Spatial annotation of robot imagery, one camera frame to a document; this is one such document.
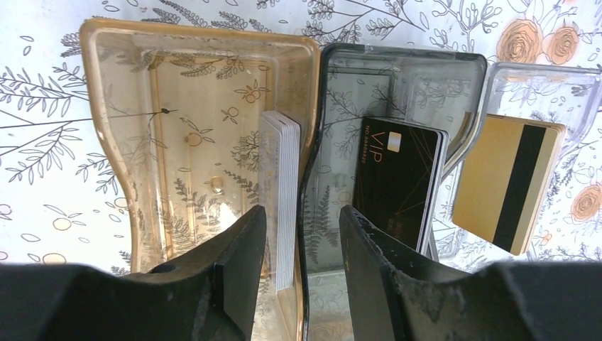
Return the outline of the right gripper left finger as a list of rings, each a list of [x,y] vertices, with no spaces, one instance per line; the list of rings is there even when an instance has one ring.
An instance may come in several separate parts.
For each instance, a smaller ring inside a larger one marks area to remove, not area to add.
[[[256,205],[209,241],[128,276],[136,285],[123,340],[250,340],[265,244]]]

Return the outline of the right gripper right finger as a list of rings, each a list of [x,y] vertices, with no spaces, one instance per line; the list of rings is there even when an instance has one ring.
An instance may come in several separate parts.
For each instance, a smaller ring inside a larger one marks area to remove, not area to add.
[[[376,228],[347,205],[339,217],[349,309],[355,340],[411,340],[403,303],[391,276],[402,269],[411,278],[451,281],[466,272],[416,252]]]

